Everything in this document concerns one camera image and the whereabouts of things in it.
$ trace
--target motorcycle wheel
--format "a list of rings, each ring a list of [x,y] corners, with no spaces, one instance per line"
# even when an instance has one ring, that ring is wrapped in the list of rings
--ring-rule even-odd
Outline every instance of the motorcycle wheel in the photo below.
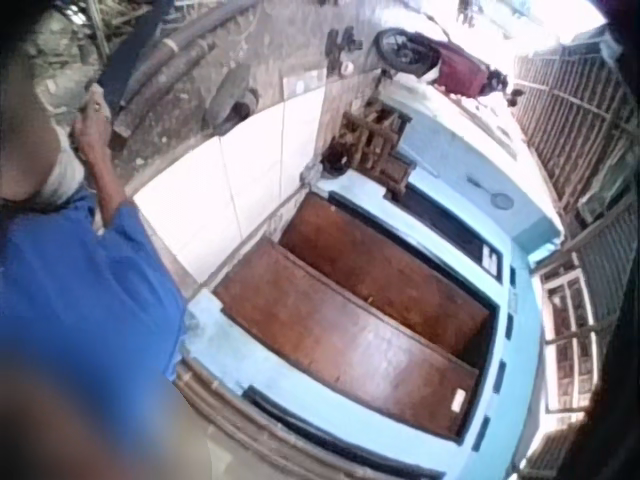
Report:
[[[438,50],[429,45],[418,45],[411,34],[402,28],[389,28],[376,35],[378,55],[393,70],[422,77],[438,64]]]

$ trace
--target blue shirt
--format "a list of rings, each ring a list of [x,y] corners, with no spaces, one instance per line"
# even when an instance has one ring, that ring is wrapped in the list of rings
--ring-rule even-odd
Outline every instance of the blue shirt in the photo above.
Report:
[[[174,374],[185,302],[133,204],[102,235],[94,214],[84,187],[53,213],[0,212],[0,354],[47,375],[131,441],[152,383]]]

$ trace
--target black rubber hose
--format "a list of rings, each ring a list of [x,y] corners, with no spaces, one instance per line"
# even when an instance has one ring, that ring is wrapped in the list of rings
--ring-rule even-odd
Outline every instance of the black rubber hose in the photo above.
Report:
[[[153,8],[136,20],[133,32],[109,57],[106,68],[98,78],[98,85],[104,89],[104,99],[114,115],[120,109],[120,102],[134,74],[140,52],[156,34],[158,25],[173,4],[174,0],[154,0]]]
[[[192,42],[180,52],[145,85],[144,89],[124,109],[115,123],[113,131],[127,139],[149,110],[169,91],[175,83],[189,73],[209,52],[215,48],[215,33],[209,33]]]
[[[163,39],[136,69],[124,92],[121,105],[127,105],[151,77],[185,46],[236,15],[254,7],[258,1],[233,0],[220,7],[212,8]]]

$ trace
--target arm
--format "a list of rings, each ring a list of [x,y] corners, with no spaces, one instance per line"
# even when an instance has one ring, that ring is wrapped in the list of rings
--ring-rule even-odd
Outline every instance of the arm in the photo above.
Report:
[[[111,163],[109,108],[99,86],[89,90],[84,111],[74,123],[73,135],[95,181],[100,214],[108,227],[118,207],[127,200],[127,194]]]

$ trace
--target hand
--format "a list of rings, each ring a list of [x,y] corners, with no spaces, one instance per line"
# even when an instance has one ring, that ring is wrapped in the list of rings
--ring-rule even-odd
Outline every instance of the hand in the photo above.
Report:
[[[80,155],[92,162],[108,151],[111,138],[111,113],[98,84],[89,89],[80,112],[73,123],[73,138]]]

